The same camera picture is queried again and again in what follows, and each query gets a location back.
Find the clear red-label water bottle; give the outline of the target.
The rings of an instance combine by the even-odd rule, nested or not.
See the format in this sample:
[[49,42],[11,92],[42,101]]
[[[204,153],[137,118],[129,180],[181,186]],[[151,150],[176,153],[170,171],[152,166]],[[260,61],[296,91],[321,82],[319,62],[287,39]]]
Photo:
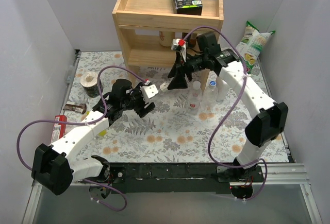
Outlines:
[[187,98],[187,110],[191,115],[198,113],[202,99],[201,83],[194,81]]

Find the blue white Pocari cap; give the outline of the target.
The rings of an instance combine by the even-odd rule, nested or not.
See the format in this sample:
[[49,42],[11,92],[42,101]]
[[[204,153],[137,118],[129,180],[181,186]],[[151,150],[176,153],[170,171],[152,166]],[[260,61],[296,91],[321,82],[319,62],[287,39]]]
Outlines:
[[216,82],[212,80],[212,81],[210,81],[209,85],[210,86],[216,86]]

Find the clear Pocari Sweat bottle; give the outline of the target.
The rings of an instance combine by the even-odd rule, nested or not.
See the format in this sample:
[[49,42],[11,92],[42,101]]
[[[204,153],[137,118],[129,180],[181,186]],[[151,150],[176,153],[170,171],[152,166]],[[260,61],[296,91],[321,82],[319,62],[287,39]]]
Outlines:
[[210,86],[208,83],[208,85],[205,87],[203,92],[203,99],[202,99],[203,109],[210,111],[214,107],[217,101],[217,96],[218,96],[217,84],[216,86]]

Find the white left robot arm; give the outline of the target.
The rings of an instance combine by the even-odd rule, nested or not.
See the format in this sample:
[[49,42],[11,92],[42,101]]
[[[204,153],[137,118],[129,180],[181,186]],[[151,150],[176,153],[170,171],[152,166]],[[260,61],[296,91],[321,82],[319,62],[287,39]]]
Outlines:
[[135,88],[126,79],[118,79],[111,92],[93,107],[83,122],[59,140],[37,147],[31,176],[55,195],[66,191],[72,182],[93,179],[108,182],[110,163],[97,155],[77,161],[77,154],[100,132],[107,130],[124,111],[134,110],[140,118],[155,108],[151,101],[158,94],[150,82],[139,83]]

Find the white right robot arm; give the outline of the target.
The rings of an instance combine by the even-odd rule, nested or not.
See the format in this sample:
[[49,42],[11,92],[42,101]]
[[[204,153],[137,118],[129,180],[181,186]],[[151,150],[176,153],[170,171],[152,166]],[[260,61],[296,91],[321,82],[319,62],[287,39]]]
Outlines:
[[243,182],[251,177],[265,148],[283,132],[288,106],[269,97],[247,74],[239,54],[230,48],[221,49],[213,32],[198,36],[197,43],[201,53],[191,56],[186,52],[185,40],[172,41],[176,59],[168,74],[171,81],[167,89],[186,89],[192,73],[210,70],[235,91],[252,120],[245,128],[245,145],[227,170]]

